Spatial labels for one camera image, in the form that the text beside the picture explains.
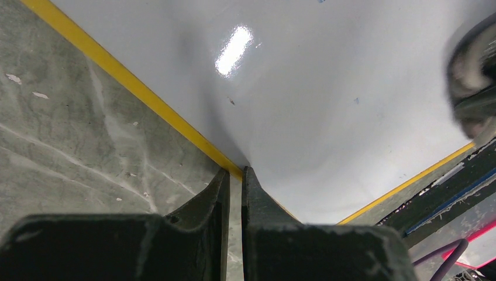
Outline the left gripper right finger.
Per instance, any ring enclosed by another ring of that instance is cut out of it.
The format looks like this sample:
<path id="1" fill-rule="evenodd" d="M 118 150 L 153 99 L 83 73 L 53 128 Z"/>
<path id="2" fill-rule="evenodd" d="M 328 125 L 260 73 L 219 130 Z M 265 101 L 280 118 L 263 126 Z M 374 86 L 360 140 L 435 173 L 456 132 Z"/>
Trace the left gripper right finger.
<path id="1" fill-rule="evenodd" d="M 262 187 L 251 167 L 242 179 L 246 280 L 415 280 L 411 259 L 389 227 L 304 224 Z"/>

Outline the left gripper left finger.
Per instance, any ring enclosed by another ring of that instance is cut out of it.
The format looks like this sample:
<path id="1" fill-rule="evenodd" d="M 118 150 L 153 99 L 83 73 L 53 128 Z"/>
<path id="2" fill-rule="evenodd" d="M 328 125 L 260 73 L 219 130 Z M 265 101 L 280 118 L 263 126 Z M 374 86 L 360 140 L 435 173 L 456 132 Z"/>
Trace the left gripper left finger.
<path id="1" fill-rule="evenodd" d="M 167 215 L 43 214 L 1 241 L 2 280 L 225 280 L 230 175 Z"/>

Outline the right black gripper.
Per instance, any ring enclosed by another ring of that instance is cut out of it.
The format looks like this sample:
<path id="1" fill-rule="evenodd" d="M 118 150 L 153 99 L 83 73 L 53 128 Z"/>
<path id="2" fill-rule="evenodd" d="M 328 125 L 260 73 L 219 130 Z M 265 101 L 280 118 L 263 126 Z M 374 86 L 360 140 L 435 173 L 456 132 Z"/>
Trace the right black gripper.
<path id="1" fill-rule="evenodd" d="M 495 14 L 454 36 L 446 63 L 453 118 L 471 140 L 495 137 Z"/>

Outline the yellow framed whiteboard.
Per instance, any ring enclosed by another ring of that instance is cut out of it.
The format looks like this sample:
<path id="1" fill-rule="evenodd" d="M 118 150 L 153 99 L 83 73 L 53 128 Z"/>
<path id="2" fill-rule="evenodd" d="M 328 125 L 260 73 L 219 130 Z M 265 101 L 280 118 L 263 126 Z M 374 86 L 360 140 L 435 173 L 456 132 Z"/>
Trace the yellow framed whiteboard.
<path id="1" fill-rule="evenodd" d="M 236 176 L 346 223 L 469 147 L 445 64 L 494 1 L 26 1 Z"/>

